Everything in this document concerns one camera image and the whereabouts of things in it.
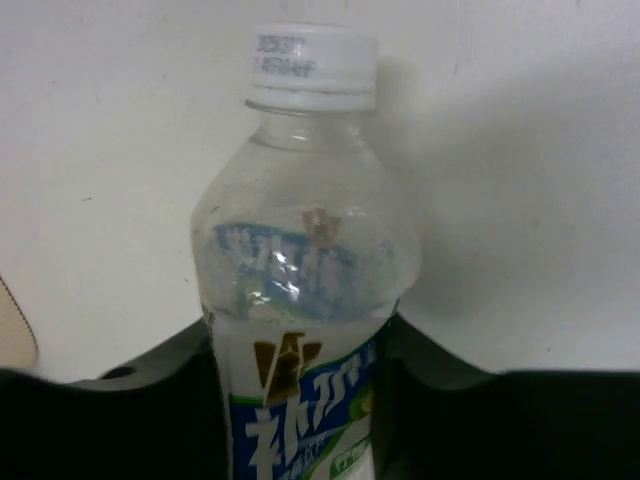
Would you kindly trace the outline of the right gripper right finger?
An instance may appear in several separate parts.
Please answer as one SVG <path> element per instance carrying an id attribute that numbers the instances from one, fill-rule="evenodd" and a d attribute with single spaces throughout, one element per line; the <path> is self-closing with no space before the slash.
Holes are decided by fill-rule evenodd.
<path id="1" fill-rule="evenodd" d="M 474 367 L 394 316 L 378 347 L 379 479 L 635 479 L 635 372 Z"/>

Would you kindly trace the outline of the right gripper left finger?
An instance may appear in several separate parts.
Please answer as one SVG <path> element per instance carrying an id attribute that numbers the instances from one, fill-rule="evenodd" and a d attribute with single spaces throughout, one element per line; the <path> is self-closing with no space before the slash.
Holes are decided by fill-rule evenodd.
<path id="1" fill-rule="evenodd" d="M 222 402 L 198 320 L 97 379 L 1 371 L 4 479 L 225 479 Z"/>

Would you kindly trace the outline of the crushed clear water bottle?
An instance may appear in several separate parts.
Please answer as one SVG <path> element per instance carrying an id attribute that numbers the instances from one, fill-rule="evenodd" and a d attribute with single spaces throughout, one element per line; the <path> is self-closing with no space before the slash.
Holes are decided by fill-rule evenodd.
<path id="1" fill-rule="evenodd" d="M 370 479 L 378 346 L 416 281 L 419 238 L 362 126 L 378 45 L 267 23 L 258 129 L 200 197 L 191 243 L 232 479 Z"/>

